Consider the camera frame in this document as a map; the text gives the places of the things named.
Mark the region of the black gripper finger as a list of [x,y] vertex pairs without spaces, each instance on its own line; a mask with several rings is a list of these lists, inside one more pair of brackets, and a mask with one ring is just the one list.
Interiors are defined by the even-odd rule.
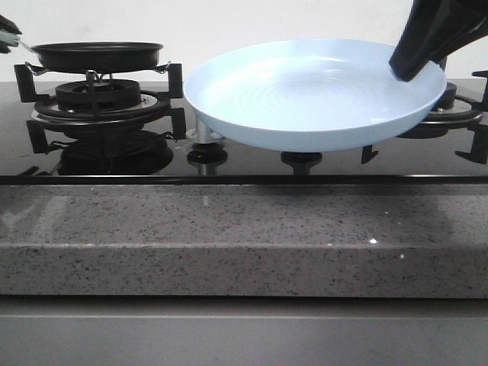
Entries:
[[16,34],[16,35],[22,34],[18,26],[13,21],[7,19],[3,15],[0,15],[0,29],[2,31],[9,32],[11,34]]
[[424,66],[487,35],[486,1],[414,1],[390,67],[408,82]]
[[0,43],[0,53],[10,53],[10,45],[7,43]]

